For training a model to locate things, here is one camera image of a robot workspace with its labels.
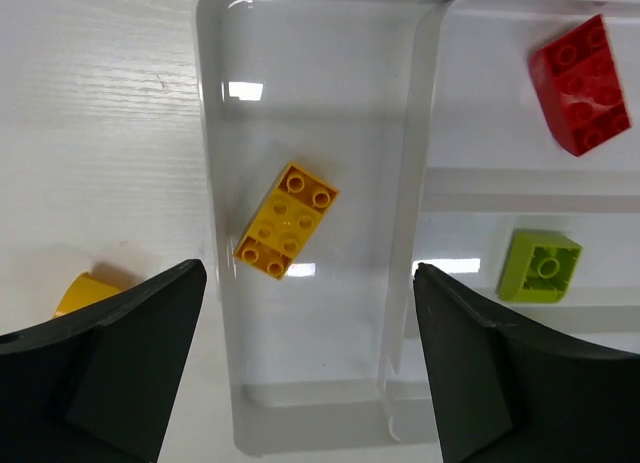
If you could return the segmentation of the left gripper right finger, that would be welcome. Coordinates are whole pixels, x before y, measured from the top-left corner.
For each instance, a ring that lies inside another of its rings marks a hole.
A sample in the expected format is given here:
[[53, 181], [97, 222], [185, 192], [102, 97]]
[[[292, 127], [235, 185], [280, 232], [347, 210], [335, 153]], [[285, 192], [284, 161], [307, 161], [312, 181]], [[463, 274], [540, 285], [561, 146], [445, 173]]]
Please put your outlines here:
[[413, 288], [445, 461], [638, 460], [637, 354], [553, 330], [429, 264]]

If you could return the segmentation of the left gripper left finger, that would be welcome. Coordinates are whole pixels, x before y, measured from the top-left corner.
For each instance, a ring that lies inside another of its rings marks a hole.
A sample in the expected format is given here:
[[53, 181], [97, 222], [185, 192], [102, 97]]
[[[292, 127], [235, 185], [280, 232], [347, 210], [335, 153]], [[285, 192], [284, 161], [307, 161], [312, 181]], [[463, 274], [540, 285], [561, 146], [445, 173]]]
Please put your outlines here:
[[205, 287], [202, 261], [189, 259], [3, 335], [2, 461], [157, 461]]

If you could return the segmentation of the yellow lego brick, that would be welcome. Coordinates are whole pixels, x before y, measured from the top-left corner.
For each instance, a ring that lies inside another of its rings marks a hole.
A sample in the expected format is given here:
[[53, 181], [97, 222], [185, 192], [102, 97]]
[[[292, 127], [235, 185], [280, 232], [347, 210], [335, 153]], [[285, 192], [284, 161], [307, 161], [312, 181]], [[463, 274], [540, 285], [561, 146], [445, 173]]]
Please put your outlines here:
[[91, 273], [82, 273], [66, 290], [55, 310], [54, 318], [67, 315], [121, 292], [121, 289], [96, 279]]
[[282, 279], [339, 195], [319, 176], [288, 163], [245, 228], [234, 257]]

